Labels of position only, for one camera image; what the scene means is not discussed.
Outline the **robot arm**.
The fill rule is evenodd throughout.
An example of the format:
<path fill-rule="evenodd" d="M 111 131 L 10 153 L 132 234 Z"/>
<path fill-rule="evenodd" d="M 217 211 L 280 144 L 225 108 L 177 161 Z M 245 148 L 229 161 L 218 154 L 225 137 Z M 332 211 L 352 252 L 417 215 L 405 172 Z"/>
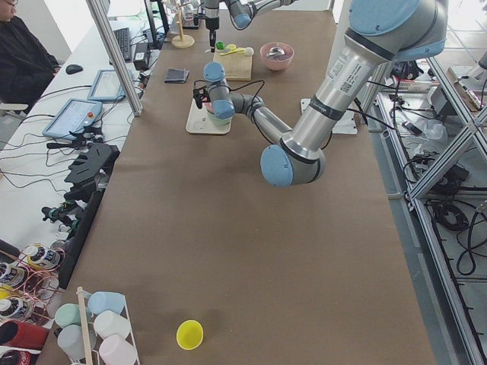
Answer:
<path fill-rule="evenodd" d="M 247 116 L 268 138 L 261 172 L 272 186 L 312 183 L 324 173 L 322 146 L 375 69 L 385 62 L 440 54 L 446 42 L 446 1 L 353 1 L 345 45 L 294 127 L 274 114 L 258 96 L 234 92 L 224 66 L 203 69 L 205 85 L 193 90 L 198 108 L 212 105 L 217 119 Z"/>
<path fill-rule="evenodd" d="M 246 29 L 259 14 L 271 11 L 283 6 L 294 4 L 294 0 L 265 0 L 248 1 L 201 1 L 202 19 L 205 21 L 205 28 L 208 30 L 209 50 L 216 51 L 217 31 L 220 28 L 220 4 L 223 3 L 228 9 L 231 23 L 237 30 Z"/>

